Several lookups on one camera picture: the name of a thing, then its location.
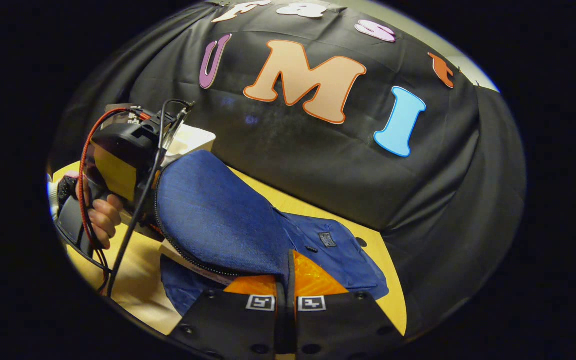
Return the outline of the black backdrop cloth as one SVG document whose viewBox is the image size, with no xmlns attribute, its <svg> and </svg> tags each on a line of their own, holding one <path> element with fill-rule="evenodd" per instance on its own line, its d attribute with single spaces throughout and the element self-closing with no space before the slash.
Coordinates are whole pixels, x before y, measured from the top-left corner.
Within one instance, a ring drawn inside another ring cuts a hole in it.
<svg viewBox="0 0 576 360">
<path fill-rule="evenodd" d="M 515 239 L 526 207 L 526 160 L 512 112 L 498 91 L 476 86 L 454 64 L 398 29 L 394 41 L 367 33 L 372 16 L 323 2 L 321 18 L 279 14 L 318 0 L 251 5 L 202 1 L 178 10 L 117 50 L 74 93 L 55 134 L 48 168 L 77 162 L 104 107 L 157 109 L 196 101 L 190 123 L 215 133 L 213 151 L 238 171 L 376 230 L 403 287 L 407 343 L 434 330 L 482 289 Z M 310 68 L 334 57 L 365 66 L 341 100 L 345 120 L 306 112 L 321 92 L 302 71 L 297 102 L 248 98 L 271 54 L 295 43 Z"/>
</svg>

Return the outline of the white bookshelf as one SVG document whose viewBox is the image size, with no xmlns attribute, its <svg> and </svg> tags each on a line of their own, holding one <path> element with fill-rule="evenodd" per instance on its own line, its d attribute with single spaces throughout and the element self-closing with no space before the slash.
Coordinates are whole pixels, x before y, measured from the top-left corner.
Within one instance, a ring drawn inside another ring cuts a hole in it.
<svg viewBox="0 0 576 360">
<path fill-rule="evenodd" d="M 181 124 L 171 136 L 165 137 L 163 148 L 166 152 L 160 166 L 165 168 L 177 159 L 198 150 L 211 152 L 216 139 L 215 133 Z"/>
</svg>

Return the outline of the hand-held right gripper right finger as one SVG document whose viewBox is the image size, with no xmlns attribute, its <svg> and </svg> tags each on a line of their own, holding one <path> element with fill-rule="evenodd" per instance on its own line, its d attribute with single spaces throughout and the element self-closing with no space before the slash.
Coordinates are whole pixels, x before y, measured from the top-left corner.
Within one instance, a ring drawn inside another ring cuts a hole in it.
<svg viewBox="0 0 576 360">
<path fill-rule="evenodd" d="M 406 335 L 401 284 L 376 300 L 348 291 L 324 269 L 294 251 L 292 300 L 297 358 L 388 358 Z"/>
</svg>

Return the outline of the blue schoolbag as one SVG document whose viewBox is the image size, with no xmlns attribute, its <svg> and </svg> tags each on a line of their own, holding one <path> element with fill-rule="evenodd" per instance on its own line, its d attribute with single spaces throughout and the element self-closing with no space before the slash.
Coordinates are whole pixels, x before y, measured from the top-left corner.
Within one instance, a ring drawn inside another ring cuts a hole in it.
<svg viewBox="0 0 576 360">
<path fill-rule="evenodd" d="M 342 223 L 278 210 L 211 152 L 197 150 L 169 164 L 154 195 L 165 239 L 203 269 L 276 277 L 286 285 L 289 259 L 297 252 L 346 290 L 366 291 L 377 300 L 390 292 L 382 270 Z M 180 315 L 201 292 L 226 288 L 166 255 L 160 258 L 160 275 Z"/>
</svg>

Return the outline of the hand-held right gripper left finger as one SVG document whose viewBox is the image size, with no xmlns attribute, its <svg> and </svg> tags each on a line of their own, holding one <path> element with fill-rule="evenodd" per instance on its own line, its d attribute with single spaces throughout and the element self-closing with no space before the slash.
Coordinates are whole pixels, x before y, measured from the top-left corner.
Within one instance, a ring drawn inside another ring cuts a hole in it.
<svg viewBox="0 0 576 360">
<path fill-rule="evenodd" d="M 276 295 L 202 291 L 168 335 L 202 358 L 275 358 L 275 331 L 285 289 L 275 278 Z"/>
</svg>

